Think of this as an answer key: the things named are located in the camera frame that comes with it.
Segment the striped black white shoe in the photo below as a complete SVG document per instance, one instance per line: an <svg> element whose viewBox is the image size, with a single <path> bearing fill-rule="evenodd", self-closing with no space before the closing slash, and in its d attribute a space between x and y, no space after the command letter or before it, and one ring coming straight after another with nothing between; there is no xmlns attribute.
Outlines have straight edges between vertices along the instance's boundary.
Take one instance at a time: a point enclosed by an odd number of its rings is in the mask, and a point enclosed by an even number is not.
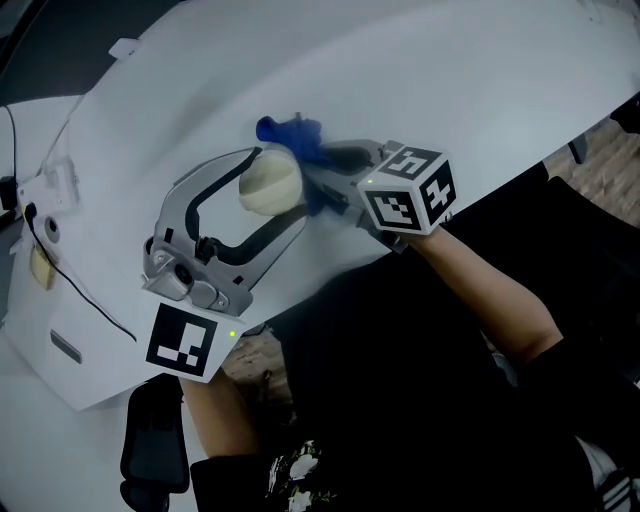
<svg viewBox="0 0 640 512"><path fill-rule="evenodd" d="M600 447L577 437L594 486L594 512L640 512L640 472L618 466Z"/></svg>

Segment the black office chair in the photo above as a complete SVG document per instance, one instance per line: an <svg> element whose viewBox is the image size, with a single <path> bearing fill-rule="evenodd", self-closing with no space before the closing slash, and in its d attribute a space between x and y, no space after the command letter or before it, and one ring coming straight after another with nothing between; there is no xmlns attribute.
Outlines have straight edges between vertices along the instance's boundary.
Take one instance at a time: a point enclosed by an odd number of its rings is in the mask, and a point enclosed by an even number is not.
<svg viewBox="0 0 640 512"><path fill-rule="evenodd" d="M168 512L170 496L190 487L177 377L158 375L128 401L120 493L134 512Z"/></svg>
<svg viewBox="0 0 640 512"><path fill-rule="evenodd" d="M640 299L640 92L544 164L578 194L569 211L587 269Z"/></svg>

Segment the black printed t-shirt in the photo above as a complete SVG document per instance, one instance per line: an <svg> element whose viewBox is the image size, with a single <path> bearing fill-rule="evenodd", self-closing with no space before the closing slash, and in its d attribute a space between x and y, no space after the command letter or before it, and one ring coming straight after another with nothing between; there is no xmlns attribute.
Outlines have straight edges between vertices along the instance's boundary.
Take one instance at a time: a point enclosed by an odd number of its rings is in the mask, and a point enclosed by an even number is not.
<svg viewBox="0 0 640 512"><path fill-rule="evenodd" d="M441 228L533 292L563 339L525 366L409 244L272 324L296 425L190 469L197 512L594 512L577 437L640 472L640 299L580 252L536 165Z"/></svg>

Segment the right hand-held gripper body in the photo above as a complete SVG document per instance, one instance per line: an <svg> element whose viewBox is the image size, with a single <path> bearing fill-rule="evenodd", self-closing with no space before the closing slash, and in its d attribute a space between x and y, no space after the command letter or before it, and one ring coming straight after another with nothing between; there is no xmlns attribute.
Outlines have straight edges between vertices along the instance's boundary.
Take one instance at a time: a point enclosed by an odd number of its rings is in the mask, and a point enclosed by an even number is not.
<svg viewBox="0 0 640 512"><path fill-rule="evenodd" d="M449 154L396 141L383 145L382 162L357 183L363 208L379 231L431 234L457 199Z"/></svg>

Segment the cream round ball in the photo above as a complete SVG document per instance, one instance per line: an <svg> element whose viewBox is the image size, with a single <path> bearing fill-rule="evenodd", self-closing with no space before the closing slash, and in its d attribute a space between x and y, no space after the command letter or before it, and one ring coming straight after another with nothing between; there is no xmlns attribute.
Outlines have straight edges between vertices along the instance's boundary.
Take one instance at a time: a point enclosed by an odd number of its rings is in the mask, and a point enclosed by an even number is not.
<svg viewBox="0 0 640 512"><path fill-rule="evenodd" d="M303 181L297 160L284 151L265 150L239 179L239 201L261 216L284 214L301 202Z"/></svg>

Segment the blue cloth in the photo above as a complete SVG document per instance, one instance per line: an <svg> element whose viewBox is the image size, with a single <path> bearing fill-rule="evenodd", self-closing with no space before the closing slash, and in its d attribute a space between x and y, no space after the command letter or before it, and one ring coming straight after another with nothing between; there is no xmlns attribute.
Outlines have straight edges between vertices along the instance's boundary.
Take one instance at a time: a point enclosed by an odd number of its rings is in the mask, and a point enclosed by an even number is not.
<svg viewBox="0 0 640 512"><path fill-rule="evenodd" d="M320 122L303 119L300 115L284 122L277 122L269 116L264 116L257 121L255 128L256 137L260 141L280 144L294 155L301 169L303 196L307 212L311 217L317 216L324 207L328 207L338 215L343 215L346 206L313 184L308 173L303 169L304 164L315 164L323 168L333 165L321 147L321 130Z"/></svg>

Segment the person's right forearm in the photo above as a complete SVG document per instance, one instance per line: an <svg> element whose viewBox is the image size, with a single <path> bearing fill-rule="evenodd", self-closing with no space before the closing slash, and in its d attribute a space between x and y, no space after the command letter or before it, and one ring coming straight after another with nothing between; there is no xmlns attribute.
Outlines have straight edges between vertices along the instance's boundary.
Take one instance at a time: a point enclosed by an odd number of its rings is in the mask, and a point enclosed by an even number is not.
<svg viewBox="0 0 640 512"><path fill-rule="evenodd" d="M491 343L516 366L531 363L563 339L551 313L529 289L438 227L406 235L408 244L478 319Z"/></svg>

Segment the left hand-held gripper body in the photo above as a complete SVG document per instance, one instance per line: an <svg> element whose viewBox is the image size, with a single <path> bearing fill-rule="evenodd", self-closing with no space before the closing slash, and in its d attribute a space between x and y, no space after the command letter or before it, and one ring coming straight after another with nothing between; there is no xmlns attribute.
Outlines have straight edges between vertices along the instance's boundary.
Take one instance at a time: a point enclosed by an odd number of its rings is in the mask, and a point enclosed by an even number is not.
<svg viewBox="0 0 640 512"><path fill-rule="evenodd" d="M235 314L228 294L169 245L145 241L142 277L139 350L161 372L207 381L254 329Z"/></svg>

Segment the dark smartphone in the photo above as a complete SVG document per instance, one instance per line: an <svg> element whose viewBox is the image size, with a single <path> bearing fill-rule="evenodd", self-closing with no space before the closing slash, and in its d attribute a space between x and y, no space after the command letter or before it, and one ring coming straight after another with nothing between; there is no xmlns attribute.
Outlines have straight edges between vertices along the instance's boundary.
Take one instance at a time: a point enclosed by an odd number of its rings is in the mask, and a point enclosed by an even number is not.
<svg viewBox="0 0 640 512"><path fill-rule="evenodd" d="M76 362L77 364L82 363L82 354L81 352L74 347L72 344L67 342L62 336L60 336L54 330L50 331L50 339L52 344L59 349L63 354L69 357L71 360Z"/></svg>

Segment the yellow notepad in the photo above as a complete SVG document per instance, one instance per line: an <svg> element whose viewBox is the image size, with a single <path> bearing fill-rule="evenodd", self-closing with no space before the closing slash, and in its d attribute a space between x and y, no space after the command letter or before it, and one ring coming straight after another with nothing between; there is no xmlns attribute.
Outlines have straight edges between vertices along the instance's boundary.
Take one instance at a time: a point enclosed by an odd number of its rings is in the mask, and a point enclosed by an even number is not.
<svg viewBox="0 0 640 512"><path fill-rule="evenodd" d="M56 270L37 244L31 249L29 268L33 278L45 291L54 287Z"/></svg>

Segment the person's left forearm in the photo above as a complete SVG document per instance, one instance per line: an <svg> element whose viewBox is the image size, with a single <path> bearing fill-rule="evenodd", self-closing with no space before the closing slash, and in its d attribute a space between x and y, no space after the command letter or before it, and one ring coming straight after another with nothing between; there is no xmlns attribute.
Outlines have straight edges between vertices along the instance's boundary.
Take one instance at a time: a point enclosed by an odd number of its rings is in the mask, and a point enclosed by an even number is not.
<svg viewBox="0 0 640 512"><path fill-rule="evenodd" d="M180 384L208 458L260 453L259 436L250 410L222 369L208 383L181 379Z"/></svg>

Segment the white power strip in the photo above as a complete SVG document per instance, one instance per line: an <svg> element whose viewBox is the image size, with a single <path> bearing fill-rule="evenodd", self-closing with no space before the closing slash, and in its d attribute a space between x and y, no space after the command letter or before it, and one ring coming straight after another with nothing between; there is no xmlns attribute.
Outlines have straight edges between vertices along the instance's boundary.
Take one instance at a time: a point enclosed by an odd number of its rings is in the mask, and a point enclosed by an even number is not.
<svg viewBox="0 0 640 512"><path fill-rule="evenodd" d="M17 195L23 209L34 204L41 215L74 209L80 198L73 161L61 157L46 164L39 174L18 187Z"/></svg>

